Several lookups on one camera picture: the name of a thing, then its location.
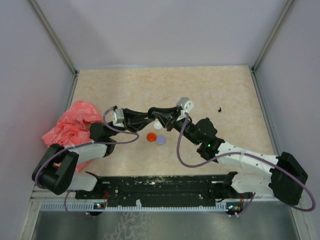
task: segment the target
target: dual-arm robot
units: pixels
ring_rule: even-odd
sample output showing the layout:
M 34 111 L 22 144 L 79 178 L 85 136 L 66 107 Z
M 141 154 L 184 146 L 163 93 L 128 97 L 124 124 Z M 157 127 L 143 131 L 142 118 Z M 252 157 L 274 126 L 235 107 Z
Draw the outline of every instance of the dual-arm robot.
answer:
M 113 107 L 112 122 L 109 122 L 108 125 L 116 130 L 136 133 L 154 120 L 158 120 L 168 132 L 172 129 L 180 132 L 186 120 L 186 115 L 189 116 L 193 107 L 193 102 L 187 97 L 181 98 L 175 107 L 151 107 L 148 112 L 137 112 L 115 106 Z M 110 155 L 114 151 L 116 143 L 111 137 L 117 134 L 117 131 L 111 130 L 103 123 L 93 123 L 90 127 L 90 138 L 94 141 L 94 144 L 81 147 L 74 146 L 53 158 L 46 166 L 42 166 L 50 157 L 64 149 L 59 144 L 51 145 L 35 168 L 32 180 L 36 180 L 39 169 L 43 168 L 38 173 L 38 184 L 57 195 L 65 191 L 92 191 L 97 183 L 97 176 L 87 172 L 75 172 L 76 165 L 90 159 Z M 308 175 L 290 153 L 283 152 L 279 156 L 265 155 L 234 146 L 216 137 L 217 130 L 209 118 L 201 119 L 196 124 L 192 122 L 191 118 L 188 118 L 182 134 L 194 145 L 199 145 L 196 151 L 203 159 L 208 161 L 223 154 L 225 156 L 217 158 L 215 162 L 231 164 L 253 172 L 230 172 L 224 179 L 225 186 L 231 187 L 239 194 L 271 194 L 289 205 L 295 206 L 299 203 L 303 188 L 296 181 L 279 169 L 248 156 L 263 158 L 286 170 L 305 184 Z M 227 153 L 230 152 L 240 154 L 228 155 Z

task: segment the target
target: white wall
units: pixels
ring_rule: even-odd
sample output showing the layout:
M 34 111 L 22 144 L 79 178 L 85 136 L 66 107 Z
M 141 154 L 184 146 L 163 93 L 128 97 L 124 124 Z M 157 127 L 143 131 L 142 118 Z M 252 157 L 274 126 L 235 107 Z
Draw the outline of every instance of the white wall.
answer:
M 26 0 L 0 1 L 0 239 L 18 237 L 73 76 Z
M 320 1 L 296 4 L 258 70 L 283 151 L 309 175 L 307 186 L 320 204 Z M 320 208 L 311 213 L 319 226 Z
M 252 66 L 287 0 L 37 0 L 77 69 Z

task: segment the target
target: orange circle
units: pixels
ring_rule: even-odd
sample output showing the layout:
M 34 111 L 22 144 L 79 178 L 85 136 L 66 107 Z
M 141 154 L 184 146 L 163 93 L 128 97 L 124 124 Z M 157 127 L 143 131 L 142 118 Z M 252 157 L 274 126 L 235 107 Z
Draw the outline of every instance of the orange circle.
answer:
M 154 141 L 157 139 L 157 136 L 156 136 L 153 132 L 150 132 L 150 133 L 146 136 L 146 139 L 147 139 L 149 142 L 154 142 Z

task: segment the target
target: wooden table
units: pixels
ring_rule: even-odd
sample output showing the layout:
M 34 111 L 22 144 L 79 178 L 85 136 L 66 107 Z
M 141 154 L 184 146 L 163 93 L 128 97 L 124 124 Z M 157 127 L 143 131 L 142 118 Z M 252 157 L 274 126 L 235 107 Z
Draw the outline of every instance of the wooden table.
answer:
M 197 66 L 159 68 L 113 68 L 81 70 L 73 102 L 85 100 L 101 114 L 111 106 L 146 112 L 150 107 L 174 107 L 181 97 L 194 103 L 194 123 L 210 118 L 217 136 L 251 151 L 274 154 L 266 123 L 248 66 Z M 165 145 L 148 142 L 150 132 L 166 137 Z M 112 155 L 92 160 L 83 171 L 100 176 L 226 174 L 238 168 L 209 163 L 198 168 L 182 166 L 176 155 L 179 133 L 155 130 L 149 124 L 131 144 L 117 145 Z M 133 136 L 118 134 L 118 142 Z M 181 157 L 197 164 L 204 159 L 198 147 L 183 138 Z

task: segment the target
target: blue circle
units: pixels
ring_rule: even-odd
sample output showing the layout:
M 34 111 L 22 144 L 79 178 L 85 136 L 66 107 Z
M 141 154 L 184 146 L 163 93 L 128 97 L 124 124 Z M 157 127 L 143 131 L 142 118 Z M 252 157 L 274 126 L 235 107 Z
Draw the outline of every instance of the blue circle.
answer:
M 166 143 L 166 138 L 164 136 L 157 136 L 155 141 L 158 145 L 163 145 Z

